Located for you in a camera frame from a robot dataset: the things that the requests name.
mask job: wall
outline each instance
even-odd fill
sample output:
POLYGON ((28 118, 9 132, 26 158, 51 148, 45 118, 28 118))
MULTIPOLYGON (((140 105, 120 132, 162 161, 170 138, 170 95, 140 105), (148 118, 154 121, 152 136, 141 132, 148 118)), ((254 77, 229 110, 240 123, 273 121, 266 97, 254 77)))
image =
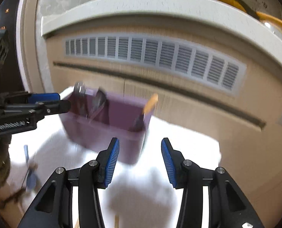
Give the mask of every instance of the wall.
POLYGON ((282 216, 282 83, 266 68, 220 42, 201 36, 148 26, 81 27, 64 30, 46 40, 52 82, 62 91, 74 81, 82 80, 90 87, 101 86, 117 92, 124 85, 124 94, 148 98, 158 93, 160 101, 155 116, 168 122, 207 134, 220 143, 221 165, 224 166, 247 195, 265 227, 274 227, 282 216), (108 61, 73 58, 64 54, 64 38, 98 32, 134 32, 163 35, 189 40, 225 53, 247 65, 244 84, 239 94, 228 96, 192 80, 162 71, 108 61), (144 80, 155 80, 222 102, 266 122, 261 130, 253 124, 212 105, 165 88, 112 77, 92 71, 72 70, 53 65, 70 63, 125 73, 144 80))

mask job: blue gripper pad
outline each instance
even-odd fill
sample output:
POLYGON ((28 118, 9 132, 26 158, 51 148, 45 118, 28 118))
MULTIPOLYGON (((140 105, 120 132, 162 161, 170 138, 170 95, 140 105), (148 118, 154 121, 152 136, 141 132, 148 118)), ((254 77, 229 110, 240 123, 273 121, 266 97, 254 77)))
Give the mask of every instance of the blue gripper pad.
POLYGON ((114 174, 114 168, 116 167, 116 163, 118 160, 120 152, 120 142, 119 139, 116 138, 113 144, 112 151, 109 155, 109 159, 107 161, 106 167, 105 167, 105 180, 104 180, 104 186, 107 188, 108 185, 111 183, 112 176, 114 174))
POLYGON ((161 142, 161 152, 162 152, 162 157, 164 160, 169 182, 175 188, 177 185, 176 169, 175 169, 174 163, 172 162, 172 157, 170 156, 170 153, 168 151, 165 139, 163 139, 161 142))
POLYGON ((35 104, 36 102, 57 100, 61 100, 58 93, 34 93, 28 98, 28 103, 35 104))
POLYGON ((161 141, 161 152, 169 182, 176 189, 184 188, 186 177, 181 168, 181 164, 184 161, 182 153, 172 148, 168 138, 164 138, 161 141))

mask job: pink container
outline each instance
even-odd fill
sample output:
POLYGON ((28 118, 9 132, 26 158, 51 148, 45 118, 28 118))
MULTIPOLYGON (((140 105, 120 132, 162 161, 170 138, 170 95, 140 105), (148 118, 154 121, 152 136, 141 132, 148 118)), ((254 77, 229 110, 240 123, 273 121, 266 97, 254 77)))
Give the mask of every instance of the pink container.
MULTIPOLYGON (((88 110, 91 109, 92 99, 96 92, 97 90, 86 90, 88 110)), ((70 140, 99 152, 107 149, 111 139, 117 137, 120 141, 118 160, 126 164, 135 164, 138 161, 153 110, 144 117, 144 130, 130 132, 128 129, 142 112, 146 99, 108 93, 109 125, 80 116, 75 105, 74 94, 65 99, 71 101, 71 109, 68 113, 59 116, 70 140)))

